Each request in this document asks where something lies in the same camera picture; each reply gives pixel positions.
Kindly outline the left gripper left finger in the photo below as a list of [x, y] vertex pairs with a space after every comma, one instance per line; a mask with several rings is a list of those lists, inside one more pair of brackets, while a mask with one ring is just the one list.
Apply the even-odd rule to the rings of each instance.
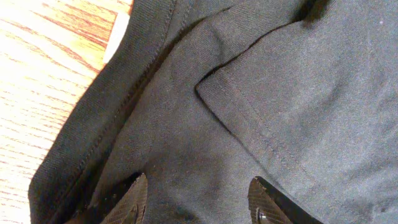
[[134, 174], [66, 224], [141, 223], [146, 210], [147, 186], [145, 174]]

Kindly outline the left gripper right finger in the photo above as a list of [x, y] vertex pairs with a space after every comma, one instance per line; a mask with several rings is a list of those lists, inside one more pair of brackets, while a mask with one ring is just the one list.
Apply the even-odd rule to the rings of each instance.
[[249, 184], [248, 204], [252, 224], [323, 224], [259, 176]]

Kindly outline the black t-shirt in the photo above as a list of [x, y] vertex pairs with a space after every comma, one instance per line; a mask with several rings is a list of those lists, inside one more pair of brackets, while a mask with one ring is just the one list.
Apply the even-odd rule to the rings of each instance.
[[322, 223], [396, 223], [397, 2], [135, 1], [30, 219], [66, 223], [141, 173], [141, 223], [252, 223], [256, 176]]

